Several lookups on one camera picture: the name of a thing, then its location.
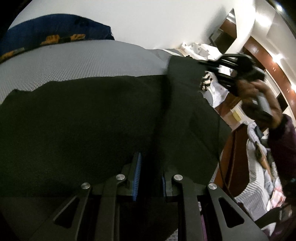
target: human hand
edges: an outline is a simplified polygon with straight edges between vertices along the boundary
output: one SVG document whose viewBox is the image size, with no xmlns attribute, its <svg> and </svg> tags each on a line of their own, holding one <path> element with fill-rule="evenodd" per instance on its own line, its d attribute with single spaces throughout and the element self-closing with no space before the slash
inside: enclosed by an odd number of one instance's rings
<svg viewBox="0 0 296 241">
<path fill-rule="evenodd" d="M 261 80 L 248 82 L 246 80 L 239 80 L 237 82 L 238 95 L 242 99 L 242 110 L 251 119 L 255 120 L 260 128 L 276 129 L 282 119 L 283 112 L 276 97 L 272 93 L 271 89 Z M 258 106 L 253 103 L 253 99 L 256 99 L 257 94 L 261 92 L 265 95 L 267 102 L 269 103 L 272 122 L 268 123 L 264 120 L 258 119 L 257 111 Z"/>
</svg>

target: patterned fabric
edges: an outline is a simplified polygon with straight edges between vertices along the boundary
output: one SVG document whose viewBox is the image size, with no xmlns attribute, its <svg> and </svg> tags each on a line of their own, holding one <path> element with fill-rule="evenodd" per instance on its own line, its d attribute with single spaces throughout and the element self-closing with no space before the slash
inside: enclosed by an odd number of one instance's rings
<svg viewBox="0 0 296 241">
<path fill-rule="evenodd" d="M 201 90 L 207 91 L 211 86 L 213 79 L 208 71 L 205 72 L 205 76 L 202 78 L 202 82 L 200 85 Z"/>
<path fill-rule="evenodd" d="M 273 162 L 267 167 L 267 153 L 270 152 L 261 143 L 254 129 L 256 123 L 248 125 L 247 157 L 250 182 L 246 189 L 235 199 L 241 202 L 251 218 L 255 221 L 275 207 L 281 207 L 286 197 L 277 174 L 276 165 Z M 263 228 L 268 236 L 271 236 L 276 223 Z"/>
<path fill-rule="evenodd" d="M 178 241 L 178 230 L 176 230 L 166 241 Z"/>
<path fill-rule="evenodd" d="M 70 14 L 50 14 L 10 28 L 0 41 L 0 63 L 25 51 L 44 45 L 78 40 L 114 40 L 111 28 Z"/>
</svg>

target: black cloth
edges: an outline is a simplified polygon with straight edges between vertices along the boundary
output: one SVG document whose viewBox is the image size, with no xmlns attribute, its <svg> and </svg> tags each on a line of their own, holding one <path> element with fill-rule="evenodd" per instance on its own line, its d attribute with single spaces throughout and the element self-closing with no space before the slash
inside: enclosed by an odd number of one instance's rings
<svg viewBox="0 0 296 241">
<path fill-rule="evenodd" d="M 274 140 L 279 140 L 285 134 L 287 122 L 287 116 L 283 115 L 283 119 L 281 120 L 279 126 L 276 129 L 269 129 L 269 134 Z"/>
<path fill-rule="evenodd" d="M 197 92 L 203 74 L 196 60 L 173 56 L 167 75 L 11 92 L 0 106 L 0 210 L 16 235 L 27 240 L 59 199 L 120 173 L 136 151 L 156 182 L 174 165 L 207 184 L 231 129 Z"/>
</svg>

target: clothing pile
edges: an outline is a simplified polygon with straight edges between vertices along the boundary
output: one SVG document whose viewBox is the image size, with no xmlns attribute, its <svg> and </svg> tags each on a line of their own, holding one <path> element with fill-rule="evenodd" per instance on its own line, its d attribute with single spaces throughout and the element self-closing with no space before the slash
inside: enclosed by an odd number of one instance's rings
<svg viewBox="0 0 296 241">
<path fill-rule="evenodd" d="M 286 200 L 276 164 L 267 145 L 267 138 L 255 122 L 248 125 L 247 157 L 250 182 L 246 189 L 236 197 L 255 221 L 269 210 L 281 207 Z M 291 210 L 283 210 L 282 217 L 290 217 Z M 271 236 L 276 223 L 263 228 Z"/>
</svg>

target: ceiling light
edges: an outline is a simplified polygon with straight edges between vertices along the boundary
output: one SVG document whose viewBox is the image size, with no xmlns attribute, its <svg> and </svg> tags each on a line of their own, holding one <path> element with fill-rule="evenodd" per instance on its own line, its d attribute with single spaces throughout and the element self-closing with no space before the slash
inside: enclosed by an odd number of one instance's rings
<svg viewBox="0 0 296 241">
<path fill-rule="evenodd" d="M 291 88 L 296 92 L 296 85 L 294 83 L 291 83 Z"/>
<path fill-rule="evenodd" d="M 229 13 L 228 15 L 232 18 L 235 18 L 235 16 L 232 13 Z"/>
<path fill-rule="evenodd" d="M 280 11 L 280 12 L 282 12 L 282 11 L 283 11 L 283 8 L 282 8 L 282 6 L 281 6 L 281 5 L 279 5 L 279 4 L 277 4 L 277 5 L 276 5 L 276 9 L 277 9 L 278 11 Z"/>
<path fill-rule="evenodd" d="M 276 62 L 276 63 L 279 63 L 283 57 L 284 56 L 281 53 L 279 53 L 278 55 L 275 55 L 273 57 L 273 61 Z"/>
<path fill-rule="evenodd" d="M 268 27 L 271 26 L 271 20 L 263 16 L 261 14 L 256 14 L 256 21 L 262 26 L 262 27 Z"/>
</svg>

